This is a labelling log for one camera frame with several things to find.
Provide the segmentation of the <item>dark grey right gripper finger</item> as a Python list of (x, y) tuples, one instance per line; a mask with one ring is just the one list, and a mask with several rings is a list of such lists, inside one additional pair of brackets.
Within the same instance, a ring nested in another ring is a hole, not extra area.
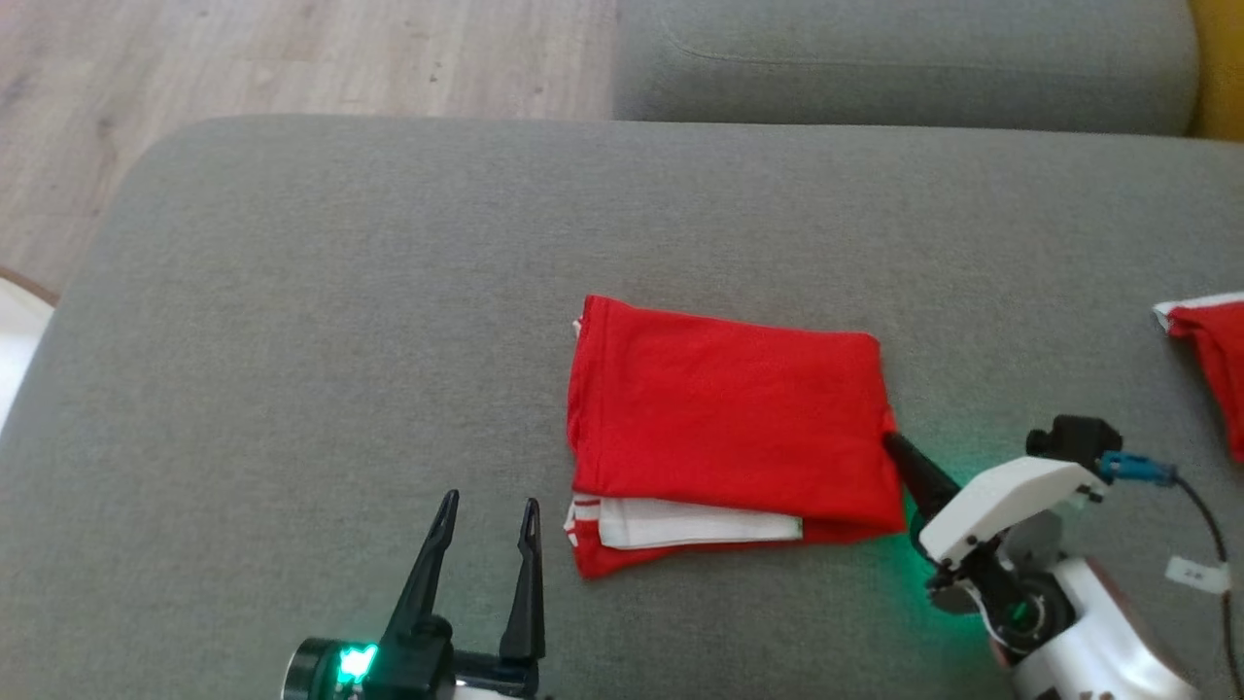
[(904, 487), (911, 492), (916, 512), (921, 513), (921, 518), (932, 521), (962, 492), (959, 482), (955, 482), (932, 458), (921, 453), (909, 438), (901, 433), (884, 433), (882, 443)]

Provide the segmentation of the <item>red and white T-shirt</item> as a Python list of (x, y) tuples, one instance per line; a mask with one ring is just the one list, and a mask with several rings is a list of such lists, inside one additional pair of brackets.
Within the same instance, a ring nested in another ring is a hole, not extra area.
[(588, 296), (565, 522), (585, 579), (693, 550), (848, 545), (908, 523), (880, 341)]

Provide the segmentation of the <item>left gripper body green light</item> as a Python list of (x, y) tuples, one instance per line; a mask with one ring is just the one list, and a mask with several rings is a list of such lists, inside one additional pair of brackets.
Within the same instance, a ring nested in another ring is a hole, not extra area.
[(387, 642), (312, 637), (294, 652), (280, 700), (536, 700), (542, 655), (542, 623), (508, 625), (498, 654), (458, 650), (442, 617)]

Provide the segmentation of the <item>large grey sofa chaise cushion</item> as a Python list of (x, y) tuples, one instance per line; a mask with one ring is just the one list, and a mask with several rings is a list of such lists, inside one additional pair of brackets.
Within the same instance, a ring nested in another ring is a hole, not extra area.
[(1244, 586), (1244, 467), (1152, 307), (1244, 291), (1244, 147), (880, 126), (231, 117), (151, 147), (0, 436), (0, 700), (277, 700), (438, 596), (498, 647), (542, 510), (555, 700), (1010, 700), (904, 535), (587, 583), (561, 531), (573, 316), (631, 305), (882, 344), (955, 477), (1052, 417), (1176, 464)]

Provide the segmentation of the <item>white item with brown rim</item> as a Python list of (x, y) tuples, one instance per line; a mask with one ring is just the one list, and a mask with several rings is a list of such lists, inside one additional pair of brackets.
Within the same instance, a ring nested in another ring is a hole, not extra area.
[(57, 305), (57, 293), (0, 265), (0, 433)]

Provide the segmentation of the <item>red shorts with white stripes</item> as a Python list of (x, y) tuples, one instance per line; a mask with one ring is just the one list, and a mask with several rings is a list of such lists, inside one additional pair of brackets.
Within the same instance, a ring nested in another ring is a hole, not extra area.
[(1187, 338), (1227, 426), (1232, 461), (1244, 465), (1244, 291), (1154, 305), (1164, 333)]

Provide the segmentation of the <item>wide yellow sofa backrest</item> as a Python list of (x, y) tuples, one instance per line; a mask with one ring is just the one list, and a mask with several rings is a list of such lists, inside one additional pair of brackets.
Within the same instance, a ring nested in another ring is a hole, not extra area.
[(1244, 0), (1188, 0), (1199, 53), (1192, 133), (1244, 143)]

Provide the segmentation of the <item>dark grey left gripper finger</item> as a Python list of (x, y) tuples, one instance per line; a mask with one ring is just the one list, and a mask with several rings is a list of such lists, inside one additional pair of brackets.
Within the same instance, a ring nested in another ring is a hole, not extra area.
[(409, 642), (419, 633), (422, 625), (432, 623), (442, 564), (455, 532), (460, 501), (462, 492), (458, 489), (449, 489), (442, 499), (406, 586), (401, 589), (396, 610), (386, 625), (382, 647), (396, 647), (401, 642)]
[(537, 499), (525, 504), (518, 550), (521, 564), (499, 655), (508, 663), (534, 666), (545, 656), (545, 584)]

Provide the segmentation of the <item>grey sofa seat cushion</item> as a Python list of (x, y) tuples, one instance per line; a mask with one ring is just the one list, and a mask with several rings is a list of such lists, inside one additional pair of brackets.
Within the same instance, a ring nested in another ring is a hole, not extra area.
[(617, 121), (1182, 134), (1188, 0), (618, 0)]

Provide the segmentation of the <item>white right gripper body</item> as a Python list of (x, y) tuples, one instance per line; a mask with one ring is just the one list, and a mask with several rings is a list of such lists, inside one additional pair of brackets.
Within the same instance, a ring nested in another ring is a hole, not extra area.
[(1033, 515), (1076, 497), (1098, 501), (1107, 484), (1084, 465), (1015, 458), (978, 474), (916, 535), (935, 567), (926, 589), (945, 612), (977, 612), (986, 634), (1018, 656), (1042, 647), (1069, 625), (1070, 606), (1056, 586), (1018, 574), (998, 555), (998, 538)]

